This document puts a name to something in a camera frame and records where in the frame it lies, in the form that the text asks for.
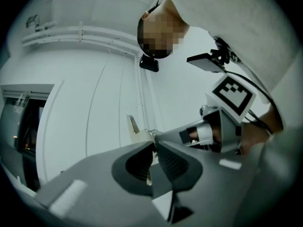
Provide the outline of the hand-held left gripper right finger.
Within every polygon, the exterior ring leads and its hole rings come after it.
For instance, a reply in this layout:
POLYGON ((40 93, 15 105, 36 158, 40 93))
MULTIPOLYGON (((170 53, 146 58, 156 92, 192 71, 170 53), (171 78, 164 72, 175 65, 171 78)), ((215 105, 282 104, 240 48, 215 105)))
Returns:
POLYGON ((257 171, 246 156, 158 144, 157 226, 232 227, 257 171))

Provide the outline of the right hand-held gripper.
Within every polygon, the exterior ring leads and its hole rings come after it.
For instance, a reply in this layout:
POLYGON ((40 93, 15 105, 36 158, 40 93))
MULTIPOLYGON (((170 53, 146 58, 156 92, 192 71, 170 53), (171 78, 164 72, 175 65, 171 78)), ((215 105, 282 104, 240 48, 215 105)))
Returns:
POLYGON ((212 144, 209 122, 220 121, 222 133, 221 153, 236 151, 240 146, 242 120, 251 108, 256 94, 232 76, 224 75, 206 92, 207 104, 200 108, 201 120, 176 129, 159 133, 156 142, 169 141, 205 150, 216 151, 212 144))

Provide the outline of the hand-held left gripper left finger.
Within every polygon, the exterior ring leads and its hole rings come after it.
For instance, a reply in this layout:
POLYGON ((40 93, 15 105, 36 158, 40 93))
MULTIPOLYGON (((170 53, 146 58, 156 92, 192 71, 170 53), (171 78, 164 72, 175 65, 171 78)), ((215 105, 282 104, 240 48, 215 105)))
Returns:
POLYGON ((119 157, 148 142, 87 157, 41 187, 36 201, 67 224, 89 227, 168 227, 149 196, 124 190, 112 175, 119 157))

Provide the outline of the person's right hand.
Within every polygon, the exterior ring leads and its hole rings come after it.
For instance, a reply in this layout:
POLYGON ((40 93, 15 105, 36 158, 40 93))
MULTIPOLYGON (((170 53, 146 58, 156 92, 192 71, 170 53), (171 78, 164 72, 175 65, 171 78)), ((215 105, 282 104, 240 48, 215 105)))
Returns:
MULTIPOLYGON (((268 129, 262 128, 258 125, 257 121, 250 123, 244 122, 242 124, 242 133, 240 139, 240 152, 243 155, 249 154, 250 148, 259 143, 265 143, 275 132, 282 130, 280 124, 275 125, 272 120, 266 117, 262 117, 261 121, 268 126, 268 129)), ((202 130, 202 133, 198 132, 198 129, 192 128, 189 130, 189 137, 193 141, 198 141, 205 133, 209 132, 209 128, 212 130, 212 144, 216 151, 222 146, 222 133, 220 121, 212 120, 209 122, 210 126, 206 130, 202 130)))

